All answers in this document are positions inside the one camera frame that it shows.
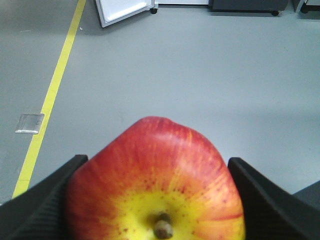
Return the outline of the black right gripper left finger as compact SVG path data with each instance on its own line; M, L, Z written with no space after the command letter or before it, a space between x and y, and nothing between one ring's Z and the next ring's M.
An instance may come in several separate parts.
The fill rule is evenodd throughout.
M26 192L0 206L2 240L69 240L64 217L66 185L73 173L88 161L75 155Z

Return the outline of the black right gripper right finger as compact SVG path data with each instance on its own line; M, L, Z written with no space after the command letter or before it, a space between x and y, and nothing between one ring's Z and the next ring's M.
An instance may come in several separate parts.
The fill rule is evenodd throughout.
M228 161L240 193L247 240L318 240L320 210L283 190L240 157Z

